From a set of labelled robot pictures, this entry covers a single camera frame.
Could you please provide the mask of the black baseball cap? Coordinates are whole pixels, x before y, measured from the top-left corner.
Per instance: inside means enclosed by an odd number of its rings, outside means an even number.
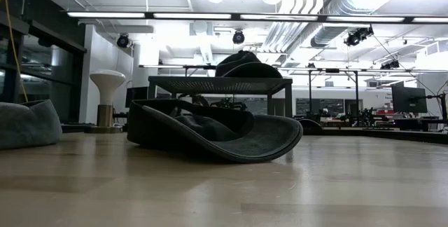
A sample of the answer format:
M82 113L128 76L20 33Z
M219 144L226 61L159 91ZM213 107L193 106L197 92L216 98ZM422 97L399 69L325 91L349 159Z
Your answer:
M283 78L273 66L262 63L254 53L240 50L216 66L215 77Z
M303 128L293 118L200 106L181 99L133 100L127 138L145 149L231 163L263 163L291 151Z

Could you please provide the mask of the grey-blue baseball cap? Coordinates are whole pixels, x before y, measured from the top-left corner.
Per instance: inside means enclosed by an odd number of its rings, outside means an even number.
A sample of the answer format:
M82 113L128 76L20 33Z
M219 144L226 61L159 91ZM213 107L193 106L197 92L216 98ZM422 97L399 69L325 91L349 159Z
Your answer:
M56 144L61 136L60 119L49 99L0 102L0 150Z

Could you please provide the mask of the black monitor on arm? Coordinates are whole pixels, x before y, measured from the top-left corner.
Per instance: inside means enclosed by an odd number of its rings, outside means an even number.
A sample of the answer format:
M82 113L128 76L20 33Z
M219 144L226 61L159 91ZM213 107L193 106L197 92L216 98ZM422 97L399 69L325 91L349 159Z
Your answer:
M428 112L426 91L423 88L392 88L393 110L395 112L419 113Z

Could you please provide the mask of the grey perforated metal rack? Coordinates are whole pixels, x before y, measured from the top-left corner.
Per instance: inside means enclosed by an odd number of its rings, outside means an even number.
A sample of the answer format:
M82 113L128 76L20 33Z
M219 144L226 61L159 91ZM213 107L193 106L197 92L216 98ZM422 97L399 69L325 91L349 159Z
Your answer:
M284 91L284 116L293 116L292 83L290 78L235 78L235 77L188 77L149 76L147 97L155 99L157 88L166 90L175 98L178 94L213 95L265 95L267 113L274 115L273 95Z

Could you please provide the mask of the black desk monitor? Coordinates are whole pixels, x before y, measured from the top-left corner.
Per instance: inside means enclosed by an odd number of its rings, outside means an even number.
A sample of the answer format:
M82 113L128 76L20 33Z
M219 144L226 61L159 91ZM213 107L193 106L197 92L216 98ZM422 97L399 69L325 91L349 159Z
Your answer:
M128 88L126 92L125 107L129 108L131 101L139 99L148 99L148 88L147 87L137 87Z

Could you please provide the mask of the long ceiling light bar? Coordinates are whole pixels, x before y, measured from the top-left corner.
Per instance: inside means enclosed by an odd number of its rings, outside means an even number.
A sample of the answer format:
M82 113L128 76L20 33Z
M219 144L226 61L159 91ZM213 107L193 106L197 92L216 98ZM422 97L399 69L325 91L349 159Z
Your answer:
M117 20L229 20L235 22L315 22L384 25L448 25L447 16L438 15L313 15L273 13L196 13L196 12L104 12L68 11L71 18Z

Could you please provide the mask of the black domed object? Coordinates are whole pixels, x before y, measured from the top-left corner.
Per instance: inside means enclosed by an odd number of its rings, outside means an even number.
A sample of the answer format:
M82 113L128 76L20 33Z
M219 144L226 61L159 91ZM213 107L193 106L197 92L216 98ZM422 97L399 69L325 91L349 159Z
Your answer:
M306 131L322 131L323 129L319 123L308 118L303 118L299 122Z

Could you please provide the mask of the white mushroom-shaped lamp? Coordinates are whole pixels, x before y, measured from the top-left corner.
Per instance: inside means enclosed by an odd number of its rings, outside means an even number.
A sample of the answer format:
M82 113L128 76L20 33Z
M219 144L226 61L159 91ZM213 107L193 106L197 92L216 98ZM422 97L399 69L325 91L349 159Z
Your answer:
M90 74L90 79L99 90L97 124L85 130L92 134L121 133L123 127L113 122L113 97L116 90L125 82L125 75L114 70L99 69Z

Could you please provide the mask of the black spot lamp cluster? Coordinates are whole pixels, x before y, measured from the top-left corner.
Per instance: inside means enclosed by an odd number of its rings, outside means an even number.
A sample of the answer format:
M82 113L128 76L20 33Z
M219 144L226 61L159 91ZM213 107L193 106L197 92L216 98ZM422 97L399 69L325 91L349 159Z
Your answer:
M345 38L344 44L347 46L357 46L360 42L366 40L367 37L374 34L372 27L362 27L355 31L349 32Z

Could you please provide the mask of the distant black station frame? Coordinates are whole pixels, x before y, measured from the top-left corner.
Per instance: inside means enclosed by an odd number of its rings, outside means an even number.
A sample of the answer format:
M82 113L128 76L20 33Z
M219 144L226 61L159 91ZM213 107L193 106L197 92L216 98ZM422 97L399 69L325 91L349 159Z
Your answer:
M317 71L317 76L320 73L326 74L341 74L344 73L349 79L355 83L356 93L356 117L359 117L360 99L359 99L359 83L358 83L358 69L337 69L337 68L308 68L308 90L309 90L309 111L312 112L312 72Z

